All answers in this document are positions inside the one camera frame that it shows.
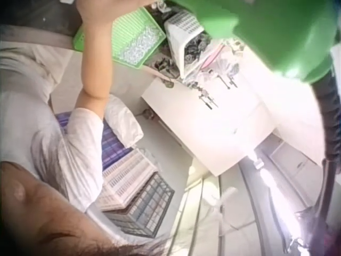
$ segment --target pillow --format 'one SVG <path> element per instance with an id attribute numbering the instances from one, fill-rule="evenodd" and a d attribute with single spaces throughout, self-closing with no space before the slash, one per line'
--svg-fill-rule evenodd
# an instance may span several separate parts
<path id="1" fill-rule="evenodd" d="M 104 118 L 125 148 L 132 147 L 143 137 L 143 131 L 133 113 L 114 95 L 109 96 Z"/>

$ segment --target black cord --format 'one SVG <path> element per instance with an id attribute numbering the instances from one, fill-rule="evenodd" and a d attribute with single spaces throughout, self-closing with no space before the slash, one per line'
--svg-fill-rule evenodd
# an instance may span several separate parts
<path id="1" fill-rule="evenodd" d="M 312 84 L 322 116 L 325 142 L 325 159 L 323 160 L 323 182 L 319 198 L 314 206 L 315 217 L 311 237 L 307 245 L 311 256 L 322 256 L 325 253 L 324 236 L 326 219 L 334 189 L 336 170 L 341 157 L 341 103 L 337 90 L 336 78 L 330 70 L 322 79 Z"/>

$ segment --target woman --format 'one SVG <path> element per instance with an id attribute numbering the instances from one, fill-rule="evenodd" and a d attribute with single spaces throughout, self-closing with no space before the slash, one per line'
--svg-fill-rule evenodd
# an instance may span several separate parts
<path id="1" fill-rule="evenodd" d="M 112 22 L 149 2 L 78 0 L 85 33 L 83 89 L 65 135 L 48 99 L 70 53 L 1 44 L 1 213 L 6 230 L 25 252 L 143 255 L 139 246 L 113 244 L 83 212 L 102 188 L 102 120 L 112 81 Z"/>

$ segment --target white crate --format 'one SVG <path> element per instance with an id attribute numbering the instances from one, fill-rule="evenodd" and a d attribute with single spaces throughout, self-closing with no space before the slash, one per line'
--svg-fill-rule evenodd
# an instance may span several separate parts
<path id="1" fill-rule="evenodd" d="M 158 169 L 138 149 L 103 172 L 103 188 L 96 201 L 102 211 L 124 209 Z"/>
<path id="2" fill-rule="evenodd" d="M 166 34 L 169 42 L 170 52 L 180 71 L 180 77 L 186 78 L 197 69 L 221 44 L 221 40 L 212 40 L 200 59 L 192 64 L 184 64 L 185 47 L 187 43 L 204 31 L 197 18 L 188 11 L 181 11 L 165 22 Z"/>

